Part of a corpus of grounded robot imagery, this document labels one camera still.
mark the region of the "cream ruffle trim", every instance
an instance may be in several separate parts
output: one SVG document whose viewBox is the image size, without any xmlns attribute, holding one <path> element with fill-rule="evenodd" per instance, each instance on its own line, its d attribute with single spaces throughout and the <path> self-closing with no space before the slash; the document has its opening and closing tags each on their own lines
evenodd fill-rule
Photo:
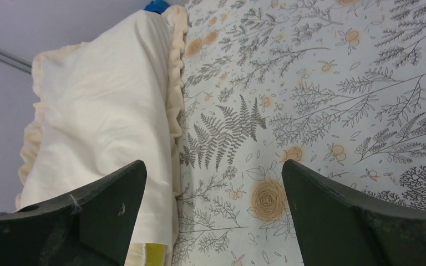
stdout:
<svg viewBox="0 0 426 266">
<path fill-rule="evenodd" d="M 184 109 L 184 98 L 182 95 L 182 88 L 184 83 L 180 78 L 180 72 L 184 67 L 184 63 L 180 59 L 180 56 L 184 53 L 185 42 L 184 35 L 187 33 L 187 10 L 181 6 L 169 7 L 162 16 L 166 19 L 170 16 L 174 21 L 174 34 L 173 42 L 171 45 L 171 51 L 169 53 L 169 81 L 167 88 L 167 99 L 166 99 L 166 115 L 169 122 L 170 131 L 170 143 L 171 143 L 171 159 L 172 159 L 172 170 L 173 170 L 173 194 L 178 196 L 180 194 L 180 159 L 179 149 L 176 141 L 182 135 L 182 128 L 177 121 L 177 117 L 181 110 Z M 27 176 L 33 168 L 35 160 L 38 156 L 40 144 L 42 143 L 43 130 L 42 125 L 45 121 L 45 103 L 41 81 L 43 78 L 42 63 L 47 59 L 64 58 L 73 51 L 86 45 L 81 43 L 77 45 L 69 45 L 58 50 L 41 53 L 35 57 L 32 63 L 32 77 L 33 77 L 33 92 L 40 97 L 40 102 L 33 104 L 35 108 L 35 119 L 31 122 L 24 130 L 24 145 L 21 150 L 21 157 L 24 161 L 24 165 L 18 170 L 18 175 L 21 179 L 22 184 L 25 185 Z M 20 197 L 16 197 L 16 208 L 20 209 Z M 174 240 L 178 236 L 178 221 L 177 215 L 174 216 L 173 220 L 173 231 Z M 126 258 L 126 264 L 129 266 L 138 266 L 145 264 L 145 245 L 144 244 L 131 244 Z M 172 260 L 172 247 L 167 250 L 166 261 L 164 265 L 170 265 Z"/>
</svg>

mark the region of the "patterned fabric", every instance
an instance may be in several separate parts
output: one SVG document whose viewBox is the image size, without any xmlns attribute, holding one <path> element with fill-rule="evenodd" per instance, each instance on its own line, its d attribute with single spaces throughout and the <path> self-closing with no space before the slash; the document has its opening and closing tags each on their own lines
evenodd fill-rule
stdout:
<svg viewBox="0 0 426 266">
<path fill-rule="evenodd" d="M 183 5 L 174 265 L 302 265 L 288 159 L 426 210 L 426 1 Z"/>
</svg>

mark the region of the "gray bar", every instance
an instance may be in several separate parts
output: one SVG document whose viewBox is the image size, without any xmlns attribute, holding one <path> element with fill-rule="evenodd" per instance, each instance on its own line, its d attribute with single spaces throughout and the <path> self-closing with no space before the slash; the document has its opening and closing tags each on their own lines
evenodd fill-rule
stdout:
<svg viewBox="0 0 426 266">
<path fill-rule="evenodd" d="M 32 63 L 0 49 L 0 62 L 17 68 L 27 74 L 32 73 Z"/>
</svg>

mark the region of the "floral pattern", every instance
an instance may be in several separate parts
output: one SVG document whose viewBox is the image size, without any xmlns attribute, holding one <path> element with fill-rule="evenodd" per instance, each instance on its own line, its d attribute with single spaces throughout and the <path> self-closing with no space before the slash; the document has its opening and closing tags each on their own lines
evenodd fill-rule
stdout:
<svg viewBox="0 0 426 266">
<path fill-rule="evenodd" d="M 286 160 L 426 210 L 426 0 L 181 4 L 175 266 L 302 265 Z"/>
</svg>

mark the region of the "folded white fabric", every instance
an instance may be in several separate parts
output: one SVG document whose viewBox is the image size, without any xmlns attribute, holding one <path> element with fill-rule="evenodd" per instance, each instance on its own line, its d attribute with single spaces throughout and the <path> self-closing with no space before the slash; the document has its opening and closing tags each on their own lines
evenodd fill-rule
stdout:
<svg viewBox="0 0 426 266">
<path fill-rule="evenodd" d="M 139 11 L 90 43 L 36 57 L 32 74 L 41 102 L 25 132 L 26 163 L 19 170 L 24 189 L 17 208 L 143 160 L 148 178 L 131 242 L 141 249 L 135 243 L 166 245 L 165 265 L 170 263 L 177 233 L 175 138 L 181 135 L 176 117 L 183 108 L 180 54 L 186 29 L 186 11 L 178 6 L 163 16 Z M 144 265 L 134 257 L 128 261 Z"/>
</svg>

